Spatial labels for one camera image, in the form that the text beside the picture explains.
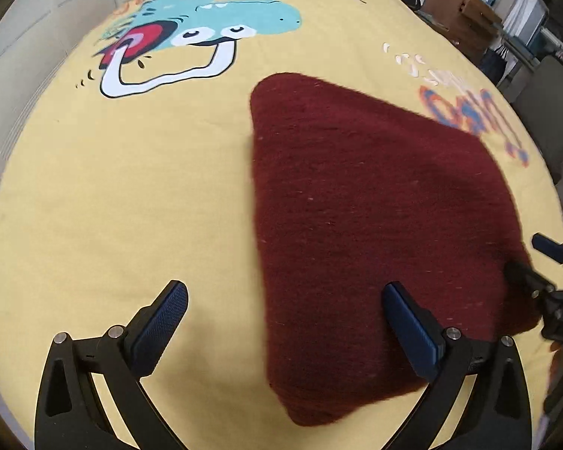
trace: maroon towel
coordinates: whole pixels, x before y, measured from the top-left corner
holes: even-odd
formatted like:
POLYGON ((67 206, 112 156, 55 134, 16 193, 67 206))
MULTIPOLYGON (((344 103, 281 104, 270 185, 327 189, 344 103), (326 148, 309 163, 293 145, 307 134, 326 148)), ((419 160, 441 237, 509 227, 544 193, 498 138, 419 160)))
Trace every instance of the maroon towel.
POLYGON ((536 325, 503 280, 528 257, 476 137, 299 74, 260 82, 251 110, 267 374, 295 423, 422 386, 382 315, 390 281, 472 338, 536 325))

